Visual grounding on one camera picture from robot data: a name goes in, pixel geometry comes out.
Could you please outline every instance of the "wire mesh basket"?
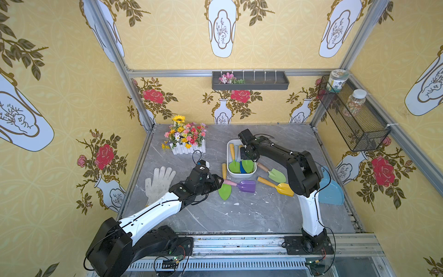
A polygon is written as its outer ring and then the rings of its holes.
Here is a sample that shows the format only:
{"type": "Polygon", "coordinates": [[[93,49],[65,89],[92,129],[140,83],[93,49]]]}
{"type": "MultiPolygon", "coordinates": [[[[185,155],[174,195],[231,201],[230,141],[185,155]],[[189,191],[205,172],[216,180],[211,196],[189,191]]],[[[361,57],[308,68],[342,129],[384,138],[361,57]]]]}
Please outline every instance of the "wire mesh basket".
{"type": "Polygon", "coordinates": [[[326,90],[329,76],[322,77],[319,99],[353,152],[375,150],[389,135],[391,128],[375,108],[366,101],[353,115],[346,107],[348,97],[357,88],[348,80],[339,93],[326,90]]]}

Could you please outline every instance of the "gray countertop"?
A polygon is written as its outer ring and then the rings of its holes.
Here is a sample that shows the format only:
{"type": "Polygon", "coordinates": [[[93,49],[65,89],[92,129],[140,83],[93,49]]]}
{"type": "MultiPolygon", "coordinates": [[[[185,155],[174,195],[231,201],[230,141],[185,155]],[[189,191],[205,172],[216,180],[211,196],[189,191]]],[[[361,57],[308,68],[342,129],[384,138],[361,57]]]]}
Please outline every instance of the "gray countertop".
{"type": "MultiPolygon", "coordinates": [[[[274,136],[273,142],[287,149],[309,151],[315,161],[326,164],[320,146],[309,125],[209,125],[206,133],[206,153],[202,159],[210,163],[211,173],[222,175],[222,163],[226,163],[226,144],[237,139],[238,133],[250,129],[252,134],[265,133],[274,136]]],[[[177,171],[172,184],[185,180],[194,167],[191,154],[173,155],[171,150],[161,147],[164,133],[169,125],[155,125],[154,136],[149,146],[142,170],[133,186],[133,192],[126,202],[123,217],[143,209],[168,191],[168,187],[150,187],[145,193],[145,179],[153,176],[156,167],[171,167],[177,171]]],[[[275,161],[261,157],[266,167],[275,168],[286,175],[286,169],[275,161]]],[[[268,174],[257,169],[251,180],[258,176],[269,179],[268,174]]],[[[238,183],[242,179],[232,178],[238,183]]],[[[323,224],[335,233],[354,233],[354,228],[346,208],[320,203],[323,224]]],[[[161,225],[169,225],[176,232],[198,234],[224,232],[276,232],[301,233],[302,216],[297,197],[278,194],[276,189],[257,182],[256,193],[240,192],[232,188],[231,196],[222,200],[217,192],[209,194],[208,199],[198,205],[188,206],[179,213],[165,219],[161,225]]]]}

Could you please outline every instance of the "work glove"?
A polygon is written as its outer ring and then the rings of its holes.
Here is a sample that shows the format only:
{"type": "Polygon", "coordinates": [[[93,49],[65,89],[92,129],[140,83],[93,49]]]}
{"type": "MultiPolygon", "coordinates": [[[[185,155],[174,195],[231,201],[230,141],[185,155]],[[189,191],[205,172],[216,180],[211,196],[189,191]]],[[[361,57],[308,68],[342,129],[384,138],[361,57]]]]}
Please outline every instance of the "work glove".
{"type": "Polygon", "coordinates": [[[152,191],[152,188],[155,189],[166,189],[168,190],[171,186],[172,180],[175,177],[176,172],[172,171],[172,168],[167,168],[162,166],[161,168],[154,169],[154,177],[147,178],[144,182],[144,191],[148,198],[150,198],[151,195],[148,195],[149,192],[152,191]]]}

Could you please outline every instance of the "glass jar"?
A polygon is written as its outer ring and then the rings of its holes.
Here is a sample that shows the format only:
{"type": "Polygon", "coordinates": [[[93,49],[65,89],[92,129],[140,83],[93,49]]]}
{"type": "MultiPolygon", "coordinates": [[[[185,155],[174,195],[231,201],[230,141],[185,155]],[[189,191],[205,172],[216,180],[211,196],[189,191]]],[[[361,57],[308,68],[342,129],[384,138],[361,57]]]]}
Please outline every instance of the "glass jar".
{"type": "Polygon", "coordinates": [[[356,116],[366,101],[366,94],[365,90],[354,90],[349,96],[348,101],[346,101],[346,107],[343,108],[343,115],[346,117],[350,117],[351,115],[356,116]]]}
{"type": "Polygon", "coordinates": [[[349,72],[344,69],[334,69],[329,74],[329,80],[326,84],[326,89],[329,92],[340,92],[343,84],[348,80],[349,72]]]}

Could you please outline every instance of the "jar lid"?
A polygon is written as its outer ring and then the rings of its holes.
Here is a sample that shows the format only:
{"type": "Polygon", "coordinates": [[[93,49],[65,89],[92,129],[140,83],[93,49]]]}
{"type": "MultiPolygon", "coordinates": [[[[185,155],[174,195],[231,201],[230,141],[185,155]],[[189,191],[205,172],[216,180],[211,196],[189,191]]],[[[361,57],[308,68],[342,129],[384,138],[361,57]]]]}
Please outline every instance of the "jar lid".
{"type": "Polygon", "coordinates": [[[347,80],[349,78],[349,72],[344,69],[334,69],[330,75],[336,80],[347,80]]]}
{"type": "Polygon", "coordinates": [[[366,97],[367,92],[365,90],[354,90],[352,97],[357,99],[363,99],[366,97]]]}

